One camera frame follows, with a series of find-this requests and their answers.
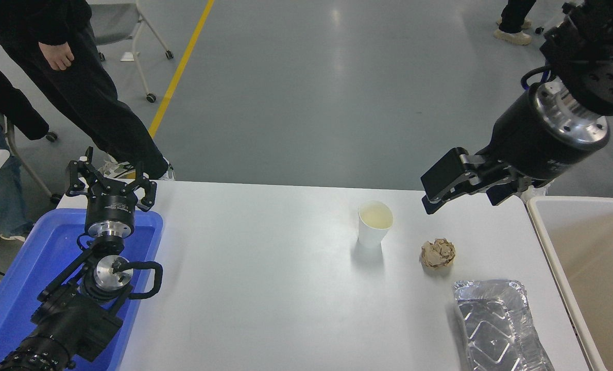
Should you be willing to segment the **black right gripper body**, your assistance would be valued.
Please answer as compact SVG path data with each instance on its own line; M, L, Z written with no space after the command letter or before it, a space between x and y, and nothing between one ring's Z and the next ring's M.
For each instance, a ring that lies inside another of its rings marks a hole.
M554 179L584 160L584 149L563 140L537 110L537 93L524 92L495 122L485 157L533 179Z

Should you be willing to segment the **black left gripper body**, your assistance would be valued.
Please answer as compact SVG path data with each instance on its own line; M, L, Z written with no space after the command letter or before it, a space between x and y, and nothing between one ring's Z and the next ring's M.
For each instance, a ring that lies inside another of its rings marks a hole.
M134 192L125 189L126 183L97 182L88 188L86 226L106 221L134 225L134 212L138 198Z

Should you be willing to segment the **person's hand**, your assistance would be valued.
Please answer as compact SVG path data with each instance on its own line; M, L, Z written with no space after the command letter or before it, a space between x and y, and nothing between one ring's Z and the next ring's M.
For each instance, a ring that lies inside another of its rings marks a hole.
M54 71L66 71L73 65L74 54L68 42L49 45L38 42L41 54Z

